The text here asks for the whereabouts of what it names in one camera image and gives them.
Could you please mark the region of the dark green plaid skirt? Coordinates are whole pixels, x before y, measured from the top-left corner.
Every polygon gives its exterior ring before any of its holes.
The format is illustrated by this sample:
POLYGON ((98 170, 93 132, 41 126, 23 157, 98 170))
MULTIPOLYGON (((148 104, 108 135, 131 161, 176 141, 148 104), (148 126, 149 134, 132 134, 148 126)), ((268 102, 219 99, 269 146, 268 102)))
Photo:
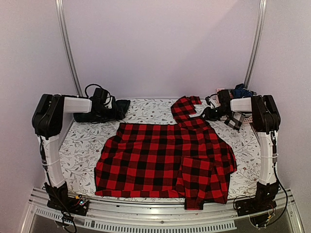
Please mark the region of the dark green plaid skirt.
POLYGON ((112 99, 112 108, 107 108, 99 100, 92 100, 91 112, 74 113, 76 122, 80 123, 105 123, 112 120, 122 120, 129 109, 130 100, 112 99))

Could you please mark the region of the red black plaid shirt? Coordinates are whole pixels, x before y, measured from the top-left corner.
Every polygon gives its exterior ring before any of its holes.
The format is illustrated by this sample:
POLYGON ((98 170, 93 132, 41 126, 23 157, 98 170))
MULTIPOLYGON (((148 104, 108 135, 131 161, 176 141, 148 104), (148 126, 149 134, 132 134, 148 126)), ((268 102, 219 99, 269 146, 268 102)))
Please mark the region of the red black plaid shirt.
POLYGON ((197 96, 172 106, 174 124, 121 123, 95 166, 95 194, 122 198, 184 198, 185 209, 225 204, 237 170, 232 148, 195 107, 197 96))

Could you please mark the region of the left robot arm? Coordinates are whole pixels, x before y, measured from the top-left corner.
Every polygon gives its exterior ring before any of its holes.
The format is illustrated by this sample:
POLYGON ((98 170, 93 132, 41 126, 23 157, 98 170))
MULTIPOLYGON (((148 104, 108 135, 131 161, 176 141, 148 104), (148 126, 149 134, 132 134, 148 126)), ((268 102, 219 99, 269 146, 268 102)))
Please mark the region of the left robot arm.
POLYGON ((105 123, 122 120, 129 109, 130 100, 117 100, 98 84, 92 96, 43 94, 32 117, 32 126, 39 141, 42 166, 45 170, 47 191, 66 189, 59 157, 59 135, 64 114, 73 114, 81 123, 105 123))

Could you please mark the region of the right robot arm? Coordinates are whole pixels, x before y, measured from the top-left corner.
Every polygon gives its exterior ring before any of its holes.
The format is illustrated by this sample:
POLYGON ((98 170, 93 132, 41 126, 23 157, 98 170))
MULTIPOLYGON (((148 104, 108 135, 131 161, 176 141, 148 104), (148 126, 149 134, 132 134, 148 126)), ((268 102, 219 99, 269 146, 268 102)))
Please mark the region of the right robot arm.
POLYGON ((207 107, 202 112, 205 120, 217 121, 224 116, 251 114, 254 130, 257 132, 260 145, 261 168, 257 182, 256 196, 251 207, 261 212, 270 204, 270 197, 278 192, 280 182, 276 173, 277 137, 280 126, 280 115, 271 95, 252 95, 250 97, 232 98, 229 90, 217 93, 219 106, 207 107))

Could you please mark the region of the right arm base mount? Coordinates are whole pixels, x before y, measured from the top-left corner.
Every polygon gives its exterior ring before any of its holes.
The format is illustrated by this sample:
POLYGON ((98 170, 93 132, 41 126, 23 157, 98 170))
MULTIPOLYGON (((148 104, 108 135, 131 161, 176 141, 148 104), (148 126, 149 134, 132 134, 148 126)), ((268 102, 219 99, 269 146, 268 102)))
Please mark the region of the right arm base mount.
POLYGON ((275 195, 270 193, 267 196, 254 197, 239 195, 238 197, 245 197, 244 199, 233 201, 233 208, 238 216, 249 216, 250 223, 257 229, 266 228, 271 222, 272 218, 276 216, 276 201, 275 195))

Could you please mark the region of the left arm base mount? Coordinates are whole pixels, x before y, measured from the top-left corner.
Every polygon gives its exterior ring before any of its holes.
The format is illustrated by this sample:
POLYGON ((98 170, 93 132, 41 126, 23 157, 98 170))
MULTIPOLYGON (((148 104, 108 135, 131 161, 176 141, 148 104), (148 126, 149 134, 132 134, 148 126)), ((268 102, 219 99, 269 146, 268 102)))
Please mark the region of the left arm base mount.
POLYGON ((49 201, 47 206, 66 213, 86 216, 89 207, 89 199, 81 195, 70 197, 67 191, 59 191, 58 189, 48 190, 49 201))

